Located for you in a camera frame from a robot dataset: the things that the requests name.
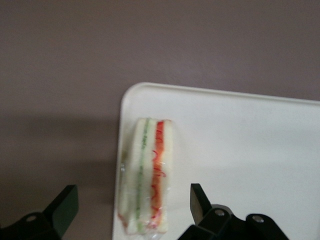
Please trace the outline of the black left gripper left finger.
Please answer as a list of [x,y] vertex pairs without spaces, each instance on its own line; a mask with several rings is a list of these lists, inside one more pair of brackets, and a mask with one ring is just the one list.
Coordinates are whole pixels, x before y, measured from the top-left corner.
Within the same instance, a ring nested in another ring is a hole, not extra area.
[[78,187],[67,185],[42,211],[9,226],[11,240],[61,240],[79,210]]

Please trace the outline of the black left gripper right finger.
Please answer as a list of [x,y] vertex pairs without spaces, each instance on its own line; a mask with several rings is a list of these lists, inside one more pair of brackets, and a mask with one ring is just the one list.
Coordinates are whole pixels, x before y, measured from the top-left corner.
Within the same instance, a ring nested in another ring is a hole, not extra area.
[[194,224],[180,240],[234,240],[232,211],[225,205],[211,204],[199,183],[190,185],[189,205]]

